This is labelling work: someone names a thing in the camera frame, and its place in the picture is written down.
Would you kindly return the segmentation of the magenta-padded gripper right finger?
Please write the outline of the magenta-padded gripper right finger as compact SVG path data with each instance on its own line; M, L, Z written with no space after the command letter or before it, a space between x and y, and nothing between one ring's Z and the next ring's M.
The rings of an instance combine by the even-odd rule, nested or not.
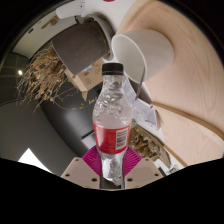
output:
M142 158L128 148L123 158L123 178L126 189L143 187L162 178L162 174L149 158Z

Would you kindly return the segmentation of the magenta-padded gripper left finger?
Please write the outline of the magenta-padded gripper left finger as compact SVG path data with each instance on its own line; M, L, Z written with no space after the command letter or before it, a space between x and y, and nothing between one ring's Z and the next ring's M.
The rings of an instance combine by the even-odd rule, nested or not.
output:
M74 157L61 177L84 188L99 189L101 160L97 149L91 148L81 158Z

